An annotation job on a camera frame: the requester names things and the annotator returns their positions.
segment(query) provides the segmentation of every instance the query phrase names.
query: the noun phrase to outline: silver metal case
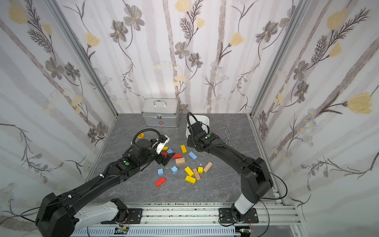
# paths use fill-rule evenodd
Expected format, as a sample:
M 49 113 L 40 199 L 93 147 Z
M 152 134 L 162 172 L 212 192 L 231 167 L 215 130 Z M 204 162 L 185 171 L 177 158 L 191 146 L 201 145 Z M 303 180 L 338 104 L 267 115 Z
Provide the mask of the silver metal case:
M 178 127 L 179 100 L 147 98 L 141 113 L 149 127 Z

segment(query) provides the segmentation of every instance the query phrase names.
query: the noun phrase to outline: metal mounting plate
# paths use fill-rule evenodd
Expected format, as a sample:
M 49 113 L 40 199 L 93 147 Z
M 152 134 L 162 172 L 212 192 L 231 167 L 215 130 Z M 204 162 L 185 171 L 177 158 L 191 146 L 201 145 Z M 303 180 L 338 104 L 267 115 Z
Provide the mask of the metal mounting plate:
M 232 223 L 234 223 L 231 208 L 219 208 L 218 213 L 220 216 L 221 224 L 232 224 Z M 259 223 L 257 210 L 255 208 L 250 208 L 250 210 L 247 213 L 247 216 L 250 218 L 250 220 L 253 224 Z M 250 224 L 249 219 L 247 219 L 243 223 Z
M 142 208 L 128 208 L 129 211 L 129 219 L 124 223 L 128 224 L 140 224 L 142 218 Z M 114 221 L 102 221 L 102 224 L 116 224 Z

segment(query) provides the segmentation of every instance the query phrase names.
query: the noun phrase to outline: black cable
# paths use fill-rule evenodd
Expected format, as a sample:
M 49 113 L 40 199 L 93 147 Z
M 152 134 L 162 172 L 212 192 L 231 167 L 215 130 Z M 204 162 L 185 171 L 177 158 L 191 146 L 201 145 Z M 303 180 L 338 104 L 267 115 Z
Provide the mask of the black cable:
M 83 191 L 81 191 L 81 192 L 79 192 L 79 193 L 77 193 L 77 194 L 74 194 L 74 195 L 72 195 L 71 197 L 73 197 L 73 196 L 75 196 L 75 195 L 78 195 L 78 194 L 81 194 L 81 193 L 84 192 L 84 191 L 87 191 L 87 189 L 85 189 L 85 190 L 83 190 Z M 32 208 L 32 209 L 29 209 L 29 210 L 24 211 L 23 213 L 21 213 L 21 214 L 20 214 L 20 217 L 24 218 L 24 217 L 22 216 L 22 214 L 24 214 L 24 213 L 26 213 L 26 212 L 29 212 L 29 211 L 31 211 L 31 210 L 39 209 L 39 208 L 42 208 L 42 207 L 48 207 L 48 206 L 51 206 L 51 205 L 57 205 L 57 204 L 59 204 L 59 203 L 65 201 L 65 200 L 67 200 L 67 199 L 69 199 L 69 197 L 63 199 L 62 201 L 56 202 L 56 203 L 52 203 L 52 204 L 48 204 L 48 205 L 44 205 L 44 206 L 40 206 L 40 207 L 35 207 L 35 208 Z
M 149 166 L 149 164 L 151 164 L 152 161 L 150 161 L 145 167 L 143 167 L 140 171 L 144 170 L 146 167 Z
M 284 195 L 283 197 L 278 197 L 278 198 L 261 198 L 261 199 L 279 200 L 279 199 L 285 198 L 285 196 L 287 196 L 288 188 L 287 188 L 287 185 L 285 184 L 285 182 L 283 181 L 283 179 L 281 179 L 278 175 L 276 175 L 276 174 L 274 174 L 274 173 L 271 173 L 271 172 L 268 171 L 268 170 L 265 170 L 265 169 L 263 169 L 263 168 L 261 168 L 261 167 L 259 167 L 259 166 L 253 165 L 252 163 L 250 163 L 250 165 L 255 166 L 255 167 L 257 167 L 257 168 L 260 168 L 261 170 L 264 170 L 264 171 L 266 171 L 266 172 L 268 172 L 268 173 L 274 175 L 275 177 L 277 177 L 278 179 L 280 179 L 280 180 L 283 182 L 284 186 L 285 186 L 285 195 Z
M 23 217 L 23 216 L 21 216 L 21 215 L 20 215 L 20 217 L 24 218 L 25 220 L 28 220 L 28 221 L 31 221 L 31 222 L 34 222 L 34 223 L 35 223 L 35 221 L 33 221 L 33 220 L 29 219 L 29 218 Z
M 146 132 L 146 131 L 155 132 L 158 135 L 158 144 L 161 143 L 162 138 L 161 138 L 161 134 L 158 132 L 158 130 L 155 130 L 155 129 L 142 129 L 141 131 L 139 131 L 138 133 L 136 133 L 136 135 L 134 135 L 133 140 L 132 140 L 132 144 L 136 142 L 136 138 L 138 137 L 139 134 L 141 134 L 143 132 Z
M 219 217 L 219 218 L 218 218 L 218 223 L 219 223 L 220 225 L 222 225 L 223 227 L 229 227 L 229 226 L 234 225 L 234 224 L 237 223 L 237 222 L 235 221 L 235 222 L 232 223 L 232 224 L 223 225 L 223 224 L 221 224 L 221 222 L 220 222 L 220 217 Z
M 188 112 L 188 113 L 187 113 L 187 123 L 188 123 L 188 125 L 189 125 L 189 133 L 191 134 L 191 137 L 192 137 L 192 144 L 193 144 L 193 146 L 195 147 L 195 149 L 196 149 L 198 152 L 203 152 L 203 151 L 208 150 L 208 149 L 213 148 L 213 147 L 225 147 L 225 148 L 228 148 L 229 150 L 231 150 L 231 151 L 232 151 L 233 153 L 235 153 L 236 155 L 239 155 L 239 154 L 236 152 L 235 149 L 232 149 L 230 146 L 221 145 L 221 144 L 220 144 L 220 145 L 212 145 L 212 146 L 209 146 L 209 147 L 204 148 L 204 149 L 202 149 L 202 150 L 198 149 L 198 148 L 196 147 L 196 145 L 195 145 L 195 139 L 194 139 L 195 136 L 193 135 L 193 128 L 192 128 L 192 125 L 190 124 L 190 116 L 192 116 L 192 117 L 195 119 L 196 122 L 197 122 L 197 119 L 196 119 L 196 117 L 195 117 L 191 112 Z M 268 171 L 268 170 L 265 170 L 265 169 L 263 169 L 263 168 L 261 168 L 261 167 L 259 167 L 259 166 L 253 165 L 252 163 L 248 163 L 248 164 L 250 164 L 250 165 L 252 165 L 252 166 L 255 166 L 255 167 L 257 167 L 257 168 L 259 168 L 259 169 L 261 169 L 261 170 L 264 170 L 264 171 L 266 171 L 266 172 L 268 172 L 268 173 L 274 175 L 275 177 L 277 177 L 278 179 L 280 179 L 280 180 L 283 182 L 284 186 L 285 186 L 286 191 L 285 191 L 285 195 L 284 195 L 283 197 L 279 197 L 279 198 L 261 198 L 261 199 L 279 200 L 279 199 L 282 199 L 282 198 L 284 198 L 285 196 L 287 196 L 288 188 L 287 188 L 287 185 L 285 184 L 285 182 L 283 181 L 283 179 L 281 179 L 281 178 L 280 178 L 279 176 L 277 176 L 276 174 L 274 174 L 274 173 L 272 173 L 272 172 L 270 172 L 270 171 Z
M 266 211 L 267 211 L 267 215 L 268 215 L 268 225 L 267 225 L 267 228 L 266 228 L 266 230 L 263 232 L 263 234 L 261 234 L 261 235 L 259 235 L 259 236 L 257 236 L 257 237 L 261 237 L 262 235 L 264 235 L 266 232 L 267 232 L 267 230 L 268 230 L 268 227 L 270 226 L 270 214 L 268 213 L 268 210 L 267 210 L 267 207 L 266 207 L 266 205 L 263 203 L 263 205 L 265 206 L 265 208 L 266 208 Z

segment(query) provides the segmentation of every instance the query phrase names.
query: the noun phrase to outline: gray flower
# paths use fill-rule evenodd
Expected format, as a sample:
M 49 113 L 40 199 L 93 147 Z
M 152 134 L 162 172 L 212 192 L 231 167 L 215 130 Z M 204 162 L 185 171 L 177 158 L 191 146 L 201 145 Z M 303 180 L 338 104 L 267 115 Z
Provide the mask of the gray flower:
M 262 133 L 262 137 L 265 137 L 266 133 L 268 132 L 268 127 L 267 127 L 267 124 L 265 122 L 262 123 L 260 131 Z
M 74 66 L 71 63 L 67 63 L 64 68 L 66 69 L 66 74 L 71 76 L 74 81 L 76 80 L 76 76 L 80 77 L 79 69 L 74 69 Z
M 100 121 L 96 127 L 96 131 L 97 131 L 98 135 L 103 136 L 104 133 L 106 132 L 105 130 L 106 130 L 105 125 Z
M 309 84 L 305 83 L 305 81 L 302 81 L 300 84 L 298 84 L 298 91 L 294 94 L 294 96 L 298 96 L 298 103 L 301 103 L 305 101 L 304 94 L 308 93 L 308 87 Z
M 256 42 L 260 43 L 263 39 L 268 42 L 270 41 L 271 35 L 278 32 L 278 23 L 269 21 L 265 27 L 263 27 L 264 32 L 256 35 Z
M 112 21 L 112 30 L 114 30 L 113 33 L 110 33 L 109 36 L 112 37 L 114 42 L 118 42 L 119 39 L 122 39 L 124 42 L 126 42 L 125 34 L 128 33 L 128 29 L 126 29 L 124 22 L 122 21 Z
M 64 73 L 64 69 L 62 65 L 56 65 L 55 59 L 50 57 L 50 60 L 47 60 L 45 63 L 46 69 L 51 72 L 51 77 L 55 78 L 58 77 L 58 79 L 62 79 L 62 74 Z
M 282 18 L 279 23 L 279 27 L 286 27 L 291 21 L 291 17 L 293 15 L 293 12 L 295 11 L 295 6 L 292 6 L 288 11 L 287 11 L 287 16 L 285 18 Z
M 179 111 L 180 113 L 188 113 L 190 112 L 191 110 L 189 109 L 189 105 L 188 104 L 181 104 L 179 105 Z
M 186 50 L 187 43 L 186 42 L 178 42 L 175 45 L 177 51 L 175 51 L 175 55 L 179 55 L 179 58 L 183 58 L 184 56 L 188 57 L 190 54 L 189 50 Z
M 262 113 L 259 115 L 259 119 L 262 121 L 266 118 L 266 113 L 264 110 L 262 110 Z
M 97 133 L 95 129 L 90 129 L 87 135 L 88 135 L 88 138 L 91 139 L 91 143 L 94 143 L 96 141 Z
M 295 68 L 295 70 L 293 70 L 293 72 L 295 73 L 295 75 L 293 76 L 293 79 L 294 80 L 299 79 L 299 81 L 303 81 L 305 77 L 304 72 L 308 69 L 308 66 L 309 64 L 305 63 L 304 60 L 299 62 L 298 67 Z
M 133 25 L 134 29 L 140 31 L 140 25 L 145 25 L 145 22 L 140 19 L 142 16 L 142 11 L 136 6 L 130 7 L 128 4 L 125 4 L 125 6 L 124 11 L 129 15 L 124 17 L 125 24 L 127 26 Z
M 197 65 L 197 67 L 201 67 L 201 64 L 203 64 L 203 62 L 199 61 L 200 58 L 201 57 L 199 56 L 199 53 L 191 53 L 188 59 L 192 62 L 191 67 L 195 66 L 195 64 Z

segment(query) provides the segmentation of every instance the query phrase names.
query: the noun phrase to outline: yellow flower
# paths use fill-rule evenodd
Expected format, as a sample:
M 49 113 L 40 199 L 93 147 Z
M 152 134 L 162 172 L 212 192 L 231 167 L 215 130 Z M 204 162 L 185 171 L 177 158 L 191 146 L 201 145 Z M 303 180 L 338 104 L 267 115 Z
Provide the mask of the yellow flower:
M 342 49 L 341 49 L 340 43 L 336 43 L 336 45 L 330 51 L 329 56 L 335 57 L 335 56 L 339 55 L 341 53 L 341 51 L 342 51 Z
M 175 4 L 176 10 L 178 10 L 181 13 L 186 13 L 190 10 L 191 7 L 191 0 L 179 0 Z
M 281 93 L 279 93 L 278 97 L 274 99 L 274 104 L 277 102 L 279 102 L 279 105 L 284 105 L 284 96 Z
M 49 25 L 49 24 L 45 24 L 45 23 L 41 23 L 41 26 L 42 26 L 42 28 L 45 30 L 45 32 L 46 32 L 48 35 L 51 35 L 51 34 L 52 34 L 51 25 Z
M 96 36 L 94 36 L 93 34 L 87 32 L 86 33 L 86 42 L 89 46 L 95 47 L 95 46 L 99 45 L 100 39 L 97 38 Z
M 82 103 L 83 101 L 83 98 L 81 96 L 75 96 L 73 99 L 72 99 L 72 106 L 77 106 L 79 103 Z
M 22 9 L 18 3 L 11 1 L 11 6 L 8 9 L 9 19 L 11 19 L 14 23 L 24 24 L 28 22 L 28 17 L 26 13 Z
M 176 77 L 175 77 L 175 80 L 177 80 L 177 81 L 182 81 L 182 82 L 186 82 L 186 81 L 187 81 L 187 78 L 185 78 L 184 76 L 180 75 L 180 76 L 176 76 Z
M 348 14 L 347 8 L 345 8 L 342 11 L 337 11 L 336 13 L 334 13 L 328 18 L 328 21 L 326 22 L 326 26 L 330 30 L 336 30 L 343 23 L 347 14 Z
M 343 105 L 348 107 L 352 112 L 358 114 L 368 114 L 371 113 L 370 107 L 372 97 L 370 93 L 362 93 L 356 96 L 353 96 L 350 100 L 345 102 Z
M 235 33 L 233 36 L 232 36 L 232 39 L 230 40 L 230 45 L 231 46 L 237 46 L 239 45 L 240 43 L 243 42 L 243 38 L 242 38 L 242 35 L 240 35 L 240 33 Z
M 53 110 L 53 109 L 55 109 L 55 106 L 54 106 L 53 103 L 48 103 L 47 104 L 47 108 L 50 109 L 50 110 Z
M 45 115 L 50 115 L 50 109 L 48 109 L 48 108 L 44 108 L 44 109 L 42 110 L 42 112 L 43 112 Z
M 197 18 L 196 26 L 197 26 L 198 28 L 201 28 L 201 27 L 204 26 L 204 24 L 205 24 L 205 20 L 203 20 L 203 19 L 201 19 L 200 17 L 198 17 L 198 18 Z

